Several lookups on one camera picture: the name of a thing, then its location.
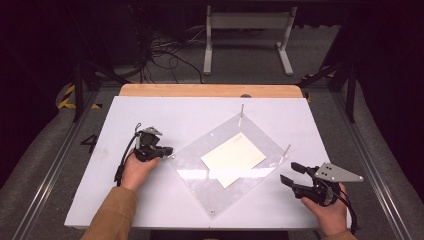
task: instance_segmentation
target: cable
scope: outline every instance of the cable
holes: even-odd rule
[[[171,69],[171,67],[164,67],[164,66],[159,65],[159,64],[157,64],[155,61],[152,61],[152,63],[153,63],[154,65],[156,65],[157,67],[160,67],[160,68],[163,68],[163,69],[166,69],[166,70],[170,70],[170,69]]]
[[[317,237],[318,239],[321,239],[321,235],[319,234],[318,231],[313,231],[313,232],[315,234],[315,237]]]
[[[333,192],[333,194],[340,201],[342,201],[342,203],[344,203],[346,205],[347,209],[349,209],[350,217],[352,218],[352,224],[350,225],[350,232],[352,233],[352,235],[355,235],[355,232],[358,229],[358,223],[357,223],[355,211],[353,211],[353,208],[352,208],[352,204],[350,203],[349,200],[346,201],[344,198],[342,198],[341,196],[335,194],[334,192]]]
[[[146,64],[146,69],[147,69],[147,72],[149,73],[149,79],[150,79],[150,82],[152,82],[152,83],[156,84],[156,82],[155,82],[155,81],[153,81],[153,79],[152,79],[152,73],[150,72],[149,65],[147,65],[147,64]]]
[[[130,143],[128,143],[127,149],[125,149],[124,155],[122,156],[122,160],[121,160],[121,164],[119,164],[118,169],[116,170],[116,174],[115,174],[115,182],[116,182],[116,186],[121,186],[121,180],[122,180],[122,175],[124,173],[124,168],[125,168],[125,163],[127,162],[128,157],[131,154],[128,154],[128,150],[130,149],[134,139],[135,139],[136,135],[134,134],[134,136],[131,138]]]
[[[163,53],[163,54],[168,54],[168,55],[171,55],[171,56],[173,56],[173,57],[175,57],[175,58],[177,58],[178,60],[180,60],[180,61],[182,61],[182,62],[184,62],[185,64],[187,64],[187,65],[189,65],[189,66],[191,66],[191,67],[193,67],[196,71],[197,71],[197,73],[199,74],[199,80],[200,80],[200,83],[204,83],[203,82],[203,78],[202,78],[202,73],[199,71],[199,69],[197,69],[193,64],[191,64],[191,63],[189,63],[189,62],[187,62],[187,61],[185,61],[185,60],[183,60],[182,58],[180,58],[180,57],[178,57],[177,55],[175,55],[175,54],[173,54],[173,53],[170,53],[170,52],[166,52],[166,51],[162,51],[162,50],[157,50],[158,52],[160,52],[160,53]]]
[[[123,73],[123,74],[119,74],[119,75],[116,74],[116,75],[118,75],[118,76],[120,76],[122,78],[129,78],[129,77],[132,77],[132,76],[136,75],[140,71],[140,69],[142,69],[142,67],[137,67],[136,69],[131,70],[131,71],[127,72],[127,73]],[[101,80],[113,80],[113,79],[111,79],[111,78],[109,78],[107,76],[98,76],[98,77]]]
[[[178,59],[177,59],[177,63],[176,63],[176,65],[175,65],[175,67],[172,67],[172,66],[171,66],[171,61],[172,61],[172,59],[177,59],[177,58],[172,57],[172,58],[170,58],[170,59],[169,59],[169,61],[168,61],[169,69],[171,70],[171,73],[172,73],[172,76],[174,77],[175,82],[176,82],[176,83],[179,83],[179,82],[178,82],[178,80],[177,80],[177,78],[175,77],[174,70],[172,70],[173,68],[176,68],[176,67],[178,66]]]
[[[144,73],[144,68],[141,68],[140,69],[140,83],[143,83],[143,79],[146,81],[146,83],[149,83],[149,80],[147,80],[146,74]]]
[[[188,46],[190,43],[192,42],[200,42],[200,43],[205,43],[202,41],[197,40],[196,38],[198,38],[204,31],[206,31],[206,28],[202,28],[202,30],[200,30],[198,33],[196,33],[196,35],[194,35],[190,40],[186,41],[184,44],[180,44],[177,41],[164,41],[164,42],[159,42],[158,44],[153,44],[152,46],[152,50],[154,50],[155,48],[162,48],[162,47],[166,47],[165,49],[161,49],[163,51],[166,52],[171,52],[171,53],[177,53],[178,51],[180,51],[181,49],[183,49],[184,47]]]

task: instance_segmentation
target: white table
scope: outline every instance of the white table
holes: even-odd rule
[[[290,188],[280,182],[280,174],[296,183],[312,184],[307,175],[294,172],[290,162],[305,166],[321,166],[328,156],[318,133],[307,100],[293,86],[242,85],[134,85],[124,86],[121,96],[115,97],[104,123],[97,146],[81,180],[66,226],[84,228],[110,189],[116,185],[114,175],[125,148],[134,134],[135,125],[154,126],[163,133],[158,145],[172,146],[178,152],[200,136],[233,117],[244,104],[244,114],[255,122],[271,139],[286,148],[291,144],[289,157],[265,179],[228,208],[211,216],[190,192],[169,163],[163,159],[153,170],[138,193],[139,205],[133,227],[145,229],[264,229],[293,230],[317,228],[315,217],[294,197]],[[294,95],[291,98],[230,98],[190,97],[201,94],[235,96],[245,92],[263,97],[279,89]],[[181,89],[191,89],[188,97],[134,97],[124,95],[178,95]],[[214,94],[211,89],[219,89]]]

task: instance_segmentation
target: white paper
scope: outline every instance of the white paper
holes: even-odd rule
[[[210,170],[209,178],[216,178],[224,188],[248,175],[265,158],[242,132],[201,157]]]

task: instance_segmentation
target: metal pin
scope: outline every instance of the metal pin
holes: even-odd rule
[[[137,125],[135,126],[135,133],[137,133],[137,130],[140,126],[141,126],[141,123],[137,123]]]
[[[243,108],[244,104],[241,105],[240,119],[239,119],[239,127],[241,126],[241,119],[243,118]]]
[[[140,135],[135,138],[135,149],[140,149]]]
[[[243,117],[243,108],[244,108],[244,104],[241,105],[241,112],[240,112],[240,118]]]
[[[287,147],[286,151],[284,152],[284,155],[283,155],[284,157],[286,157],[287,152],[289,151],[290,147],[291,147],[291,144],[289,144],[289,146]]]

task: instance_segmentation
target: sleeve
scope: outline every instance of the sleeve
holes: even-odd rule
[[[137,196],[133,191],[112,188],[82,239],[128,239],[136,210]]]
[[[357,239],[355,236],[352,235],[352,233],[350,233],[349,230],[347,230],[339,234],[321,238],[321,240],[357,240]]]

